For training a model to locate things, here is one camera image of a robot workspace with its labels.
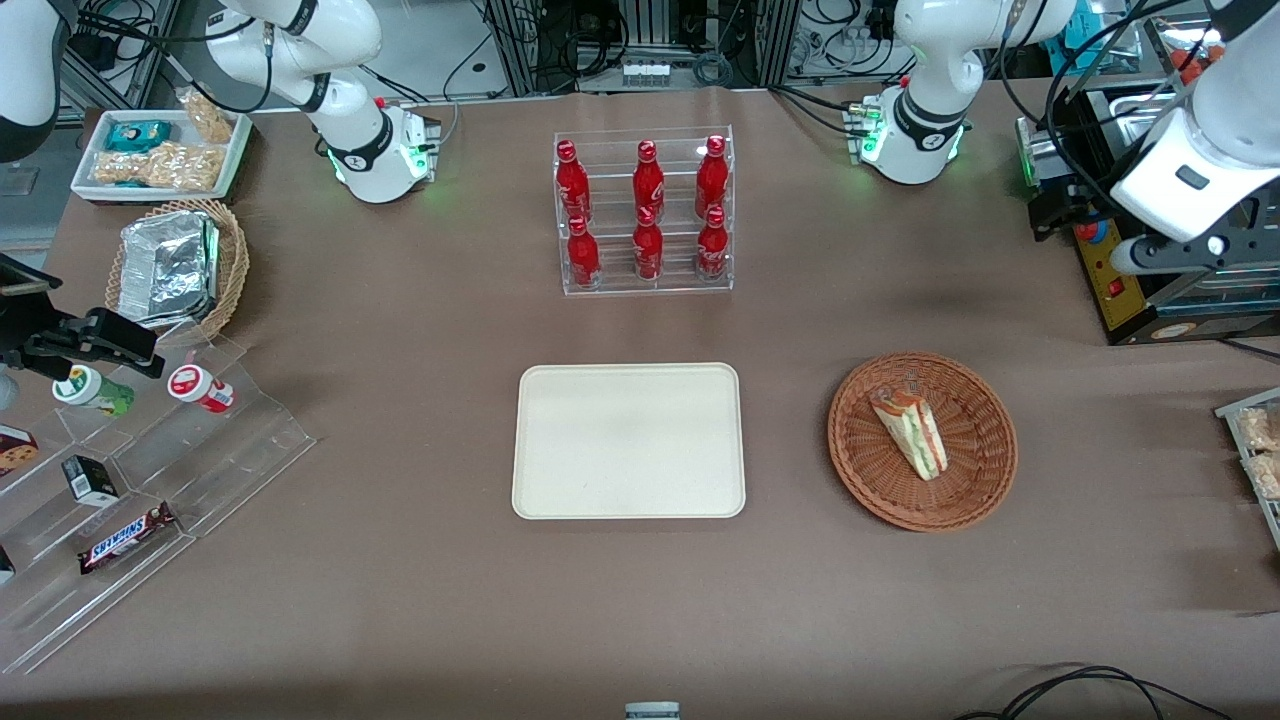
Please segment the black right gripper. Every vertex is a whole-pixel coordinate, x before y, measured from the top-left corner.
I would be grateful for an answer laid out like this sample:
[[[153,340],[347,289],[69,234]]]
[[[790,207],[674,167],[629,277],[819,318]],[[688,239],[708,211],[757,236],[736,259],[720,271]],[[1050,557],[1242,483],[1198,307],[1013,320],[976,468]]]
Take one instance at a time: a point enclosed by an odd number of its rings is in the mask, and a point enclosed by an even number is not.
[[[101,360],[159,379],[165,372],[166,361],[152,354],[156,342],[157,337],[151,329],[108,307],[93,307],[86,316],[73,316],[58,310],[3,309],[3,364],[55,380],[68,378],[76,360]]]

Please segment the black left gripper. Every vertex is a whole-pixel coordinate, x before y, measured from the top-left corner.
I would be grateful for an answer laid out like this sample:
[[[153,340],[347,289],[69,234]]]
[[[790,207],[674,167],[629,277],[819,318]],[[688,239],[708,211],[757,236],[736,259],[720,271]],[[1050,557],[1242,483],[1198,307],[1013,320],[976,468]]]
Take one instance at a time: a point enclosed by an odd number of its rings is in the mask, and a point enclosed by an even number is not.
[[[1114,208],[1082,183],[1043,183],[1030,199],[1030,228],[1036,242],[1051,234],[1110,220]]]

